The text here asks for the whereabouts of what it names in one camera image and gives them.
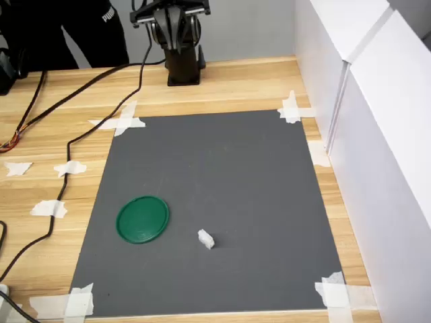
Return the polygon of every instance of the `white partition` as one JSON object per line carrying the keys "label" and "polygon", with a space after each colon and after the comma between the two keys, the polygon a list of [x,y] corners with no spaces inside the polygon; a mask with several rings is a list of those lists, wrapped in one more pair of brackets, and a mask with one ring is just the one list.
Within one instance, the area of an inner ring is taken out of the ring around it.
{"label": "white partition", "polygon": [[296,0],[296,56],[326,143],[348,65],[388,11],[386,0]]}
{"label": "white partition", "polygon": [[431,322],[431,53],[396,12],[355,60],[331,162],[383,322]]}

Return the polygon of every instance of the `puma logo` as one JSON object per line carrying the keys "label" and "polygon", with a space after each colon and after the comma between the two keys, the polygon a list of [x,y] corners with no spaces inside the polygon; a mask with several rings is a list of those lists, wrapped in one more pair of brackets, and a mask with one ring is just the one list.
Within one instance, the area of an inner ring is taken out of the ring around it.
{"label": "puma logo", "polygon": [[103,21],[107,22],[109,19],[114,17],[114,14],[115,14],[114,8],[112,8],[112,7],[109,8],[108,12],[102,16]]}

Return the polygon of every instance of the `wire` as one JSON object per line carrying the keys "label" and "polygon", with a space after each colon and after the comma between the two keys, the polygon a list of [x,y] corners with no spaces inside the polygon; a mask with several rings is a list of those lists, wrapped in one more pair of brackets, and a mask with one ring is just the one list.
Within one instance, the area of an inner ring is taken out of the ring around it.
{"label": "wire", "polygon": [[[143,0],[142,4],[141,4],[141,7],[139,7],[139,8],[141,9],[144,5],[147,5],[147,0]],[[136,9],[135,9],[135,0],[132,0],[132,10],[136,11]]]}
{"label": "wire", "polygon": [[7,296],[6,294],[4,294],[4,292],[0,291],[0,296],[2,298],[4,298],[5,301],[7,303],[9,303],[10,306],[12,306],[15,309],[15,311],[17,311],[23,317],[25,317],[26,320],[30,321],[31,323],[40,323],[38,320],[32,318],[30,315],[28,315],[27,313],[25,313],[25,311],[23,311],[23,309],[20,308],[9,296]]}
{"label": "wire", "polygon": [[[146,26],[146,30],[147,30],[147,35],[148,38],[150,40],[150,44],[147,48],[147,51],[145,52],[145,56],[143,58],[142,64],[141,64],[141,69],[139,70],[139,83],[138,86],[135,90],[133,90],[130,94],[128,94],[125,98],[123,98],[120,103],[115,107],[115,109],[108,115],[106,116],[103,120],[101,120],[97,125],[95,125],[94,127],[92,127],[89,131],[83,133],[82,135],[70,140],[67,143],[67,161],[71,160],[71,145],[77,141],[80,141],[82,139],[84,139],[85,137],[87,137],[88,135],[90,135],[91,133],[93,133],[94,131],[96,131],[100,126],[102,126],[102,124],[104,124],[109,118],[111,118],[115,113],[117,113],[117,111],[119,110],[119,108],[124,104],[124,102],[126,102],[131,96],[135,95],[137,92],[139,92],[142,88],[142,76],[143,76],[143,67],[145,66],[145,62],[147,61],[148,58],[148,54],[150,53],[150,50],[153,46],[152,43],[152,39],[150,37],[150,30],[148,29],[148,27]],[[67,179],[69,177],[69,174],[66,173],[64,175],[64,180],[63,180],[63,186],[61,187],[60,193],[57,197],[58,201],[61,201],[61,199],[63,198],[65,189],[67,187]],[[48,238],[49,236],[51,236],[53,229],[54,229],[54,220],[55,217],[53,215],[50,216],[50,223],[49,223],[49,229],[48,229],[48,233],[41,236],[40,238],[30,242],[27,246],[25,246],[24,248],[22,248],[20,250],[20,252],[17,253],[17,255],[13,258],[13,260],[11,261],[11,263],[9,264],[9,266],[6,268],[5,272],[1,275],[0,277],[0,282],[2,282],[4,280],[4,278],[7,276],[7,274],[9,273],[9,271],[11,270],[12,266],[16,263],[16,261],[18,260],[18,258],[31,246],[37,244],[39,241],[42,241],[45,238]],[[7,226],[6,223],[4,223],[3,221],[0,222],[1,225],[3,226],[3,232],[1,234],[1,238],[0,238],[0,247],[3,244],[3,241],[5,239],[5,235],[6,235],[6,230],[7,230]],[[18,313],[20,313],[23,317],[25,317],[27,320],[31,321],[31,322],[35,322],[38,323],[37,320],[33,319],[31,316],[29,316],[27,313],[25,313],[23,310],[21,310],[16,303],[14,303],[6,294],[4,294],[3,292],[0,291],[0,296],[2,298],[4,298],[9,304],[12,305],[12,307],[18,311]]]}
{"label": "wire", "polygon": [[[145,63],[145,65],[159,65],[161,63],[164,63],[166,61],[166,59],[162,59],[161,61],[157,61],[157,62],[152,62],[152,63]],[[34,93],[33,99],[30,102],[30,105],[28,106],[26,112],[24,113],[17,129],[15,130],[15,133],[13,134],[12,138],[5,142],[4,144],[0,144],[0,153],[6,153],[10,150],[12,150],[20,141],[21,139],[21,134],[24,132],[24,130],[26,130],[29,126],[31,126],[32,124],[38,122],[39,120],[43,119],[45,116],[47,116],[48,114],[50,114],[52,111],[54,111],[55,109],[57,109],[59,106],[61,106],[62,104],[66,103],[67,101],[69,101],[70,99],[74,98],[76,95],[80,94],[81,92],[83,92],[85,89],[88,89],[91,85],[99,82],[101,79],[104,79],[105,77],[120,71],[121,69],[124,69],[126,67],[130,67],[130,66],[137,66],[137,65],[141,65],[141,63],[130,63],[130,64],[124,64],[124,65],[120,65],[117,67],[113,67],[112,69],[109,69],[97,76],[95,76],[93,79],[89,80],[89,82],[87,82],[86,84],[84,84],[83,86],[81,86],[80,88],[78,88],[77,90],[75,90],[73,93],[69,94],[68,96],[66,96],[65,98],[61,99],[60,101],[58,101],[56,104],[52,105],[50,108],[46,109],[44,112],[42,112],[41,114],[39,114],[37,117],[33,118],[31,121],[29,121],[27,124],[25,124],[23,126],[23,123],[25,122],[25,120],[27,119],[28,114],[30,113],[36,98],[39,95],[39,91],[42,87],[42,84],[46,78],[46,71],[42,72],[42,75],[40,76],[40,81],[38,84],[38,87]]]}

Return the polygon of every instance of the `gray wall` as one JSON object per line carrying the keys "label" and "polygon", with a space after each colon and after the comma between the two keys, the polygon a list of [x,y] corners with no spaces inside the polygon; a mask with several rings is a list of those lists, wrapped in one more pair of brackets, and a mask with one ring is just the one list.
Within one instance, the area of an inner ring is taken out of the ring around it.
{"label": "gray wall", "polygon": [[388,0],[415,33],[424,37],[431,30],[431,0]]}
{"label": "gray wall", "polygon": [[[145,28],[132,27],[130,1],[111,2],[125,29],[130,61],[139,62],[148,46]],[[199,16],[207,61],[294,55],[294,0],[210,0],[210,5],[212,14]],[[79,66],[89,67],[74,41],[66,33],[65,37]],[[163,57],[157,45],[148,61]]]}

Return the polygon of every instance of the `white foam block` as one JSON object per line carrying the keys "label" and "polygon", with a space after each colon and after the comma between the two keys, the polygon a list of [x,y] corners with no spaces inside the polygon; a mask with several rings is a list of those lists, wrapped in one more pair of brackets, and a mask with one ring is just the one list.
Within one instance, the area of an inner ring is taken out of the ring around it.
{"label": "white foam block", "polygon": [[197,232],[197,236],[199,238],[199,241],[202,242],[208,249],[214,247],[213,237],[211,237],[204,229],[199,230]]}

